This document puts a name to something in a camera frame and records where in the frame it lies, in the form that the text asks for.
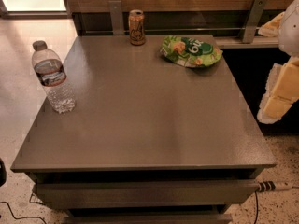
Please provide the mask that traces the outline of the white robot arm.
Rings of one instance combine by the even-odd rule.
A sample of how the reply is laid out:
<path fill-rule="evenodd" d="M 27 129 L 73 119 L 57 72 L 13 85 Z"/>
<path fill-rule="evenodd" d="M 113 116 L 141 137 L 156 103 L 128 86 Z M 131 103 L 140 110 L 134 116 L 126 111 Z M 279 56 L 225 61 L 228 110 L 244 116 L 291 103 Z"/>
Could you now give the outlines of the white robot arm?
<path fill-rule="evenodd" d="M 275 63 L 269 72 L 257 120 L 273 124 L 299 100 L 299 0 L 264 24 L 259 35 L 277 37 L 278 47 L 290 56 L 283 65 Z"/>

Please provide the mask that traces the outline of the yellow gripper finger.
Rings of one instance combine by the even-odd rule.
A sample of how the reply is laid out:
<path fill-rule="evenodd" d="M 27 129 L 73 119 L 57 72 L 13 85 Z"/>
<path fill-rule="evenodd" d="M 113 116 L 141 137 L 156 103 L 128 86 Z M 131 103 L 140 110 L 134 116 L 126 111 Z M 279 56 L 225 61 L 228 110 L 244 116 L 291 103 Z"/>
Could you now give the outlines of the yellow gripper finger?
<path fill-rule="evenodd" d="M 278 15 L 276 15 L 276 17 L 273 18 L 271 21 L 262 25 L 258 30 L 258 34 L 265 37 L 276 37 L 278 35 L 278 29 L 283 16 L 284 12 L 281 12 Z"/>
<path fill-rule="evenodd" d="M 281 120 L 298 100 L 299 65 L 275 63 L 266 81 L 257 119 L 263 124 L 273 124 Z"/>

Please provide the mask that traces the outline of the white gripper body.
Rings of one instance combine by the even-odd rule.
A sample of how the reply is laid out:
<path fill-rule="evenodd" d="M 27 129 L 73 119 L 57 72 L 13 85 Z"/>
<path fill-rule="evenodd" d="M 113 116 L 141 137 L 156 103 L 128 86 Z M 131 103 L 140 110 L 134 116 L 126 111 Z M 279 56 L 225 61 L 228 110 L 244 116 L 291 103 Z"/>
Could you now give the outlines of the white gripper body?
<path fill-rule="evenodd" d="M 299 67 L 299 57 L 291 56 L 288 60 L 288 64 L 292 64 Z"/>

